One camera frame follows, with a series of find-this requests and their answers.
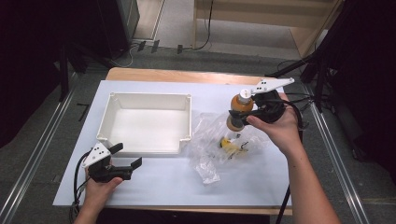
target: clear plastic bag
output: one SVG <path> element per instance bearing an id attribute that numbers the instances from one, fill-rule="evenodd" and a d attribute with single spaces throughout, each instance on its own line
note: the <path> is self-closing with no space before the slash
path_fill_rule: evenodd
<path id="1" fill-rule="evenodd" d="M 187 147 L 191 166 L 204 184 L 220 181 L 217 167 L 229 161 L 234 161 L 233 165 L 247 162 L 248 156 L 254 156 L 270 142 L 264 132 L 250 125 L 238 133 L 230 131 L 226 125 L 228 115 L 203 113 L 196 119 Z"/>

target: white tray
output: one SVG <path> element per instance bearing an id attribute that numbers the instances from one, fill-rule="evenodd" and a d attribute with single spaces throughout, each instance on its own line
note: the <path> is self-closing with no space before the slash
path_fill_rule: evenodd
<path id="1" fill-rule="evenodd" d="M 163 157 L 191 140 L 191 96 L 111 92 L 96 136 L 107 147 L 123 143 L 116 157 Z"/>

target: gray floor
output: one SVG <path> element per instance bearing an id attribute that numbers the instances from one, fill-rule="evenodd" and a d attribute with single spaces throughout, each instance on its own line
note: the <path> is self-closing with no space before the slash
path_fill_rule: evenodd
<path id="1" fill-rule="evenodd" d="M 172 6 L 171 3 L 173 1 L 175 0 L 167 0 L 165 9 Z M 172 16 L 172 13 L 166 10 L 164 13 Z M 162 47 L 156 53 L 150 53 L 150 46 L 145 47 L 140 52 L 137 52 L 136 49 L 131 51 L 134 60 L 130 67 L 262 75 L 275 72 L 277 66 L 287 59 L 298 59 L 296 57 L 296 49 L 292 47 L 290 40 L 283 35 L 282 38 L 285 44 L 270 45 L 271 50 L 262 51 L 262 53 L 247 52 L 244 50 L 248 48 L 243 48 L 243 50 L 239 50 L 238 54 L 235 54 L 235 51 L 233 51 L 235 48 L 227 51 L 227 46 L 225 45 L 223 45 L 223 47 L 225 46 L 224 48 L 217 49 L 216 39 L 213 39 L 212 51 L 184 50 L 182 54 L 177 54 L 176 46 L 174 45 L 184 43 L 182 41 L 187 41 L 187 38 L 185 35 L 180 35 L 178 37 L 180 39 L 170 36 L 169 34 L 172 32 L 170 32 L 169 27 L 166 22 L 163 22 L 163 26 L 160 25 L 157 38 L 161 39 L 160 43 L 162 45 L 160 44 L 160 46 Z M 286 33 L 282 33 L 285 32 L 283 28 L 272 28 L 275 29 L 272 32 L 273 35 L 286 35 Z M 268 38 L 274 38 L 273 35 L 268 35 Z M 234 46 L 235 41 L 238 42 L 237 39 L 234 39 L 231 47 Z M 293 52 L 283 50 L 282 46 L 288 46 L 285 48 L 290 48 Z M 130 61 L 131 57 L 126 53 L 117 60 L 117 63 L 128 64 Z M 288 63 L 282 63 L 279 68 L 286 66 Z M 59 177 L 62 178 L 64 174 L 64 169 L 83 126 L 83 121 L 78 120 L 83 113 L 84 107 L 78 104 L 90 104 L 92 102 L 97 86 L 100 80 L 106 78 L 106 74 L 107 70 L 102 65 L 90 62 L 86 74 L 78 75 L 78 85 L 71 103 L 50 141 L 47 152 L 21 200 L 12 223 L 68 222 L 68 209 L 54 207 L 52 206 L 52 201 L 59 187 Z M 299 74 L 300 71 L 295 70 L 289 73 L 288 76 L 295 77 L 299 76 Z M 302 86 L 298 83 L 286 88 L 288 92 L 302 92 L 302 90 Z M 24 165 L 28 162 L 35 149 L 35 144 L 44 132 L 51 114 L 58 105 L 59 95 L 60 90 L 58 88 L 49 95 L 43 105 L 30 117 L 16 138 L 5 147 L 0 148 L 0 175 L 2 176 L 0 180 L 0 202 L 2 204 L 6 201 L 9 191 L 20 176 Z M 362 163 L 354 160 L 350 146 L 336 116 L 328 110 L 324 111 L 324 115 L 350 178 L 361 196 L 369 220 L 371 223 L 396 223 L 396 216 L 393 214 L 396 211 L 396 188 L 391 183 L 389 174 L 376 163 Z M 309 128 L 304 132 L 304 144 L 319 179 L 343 223 L 355 223 L 345 193 L 341 188 L 318 131 L 318 126 L 309 109 L 304 112 L 304 118 L 310 122 Z M 275 219 L 275 217 L 272 217 L 272 223 L 275 223 Z M 284 223 L 291 223 L 290 217 L 284 217 Z"/>

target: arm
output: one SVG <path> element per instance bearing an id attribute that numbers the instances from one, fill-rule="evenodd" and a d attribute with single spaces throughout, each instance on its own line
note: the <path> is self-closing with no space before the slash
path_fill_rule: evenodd
<path id="1" fill-rule="evenodd" d="M 122 182 L 122 178 L 115 177 L 108 183 L 96 183 L 90 179 L 87 183 L 85 201 L 75 220 L 75 224 L 94 224 L 96 219 L 105 207 L 108 197 L 113 193 Z"/>
<path id="2" fill-rule="evenodd" d="M 285 94 L 279 95 L 288 100 Z M 340 223 L 305 153 L 293 109 L 288 106 L 272 124 L 253 116 L 247 122 L 267 133 L 288 160 L 293 223 Z"/>

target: white tabletop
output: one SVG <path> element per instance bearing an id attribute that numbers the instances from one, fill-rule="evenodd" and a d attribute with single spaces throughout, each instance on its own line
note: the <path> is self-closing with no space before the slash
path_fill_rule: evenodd
<path id="1" fill-rule="evenodd" d="M 73 202 L 73 178 L 78 159 L 96 143 L 111 92 L 187 93 L 192 99 L 192 117 L 196 118 L 201 113 L 227 112 L 233 96 L 242 89 L 251 88 L 245 85 L 102 81 L 53 204 L 69 206 Z M 142 166 L 134 171 L 132 179 L 122 182 L 106 205 L 271 207 L 282 204 L 289 185 L 287 162 L 271 142 L 263 144 L 262 150 L 249 151 L 242 161 L 217 166 L 220 181 L 212 185 L 203 184 L 191 168 L 187 154 L 184 152 L 175 158 L 143 158 Z M 113 158 L 113 164 L 127 166 L 134 160 Z M 80 169 L 78 184 L 83 180 L 84 172 Z"/>

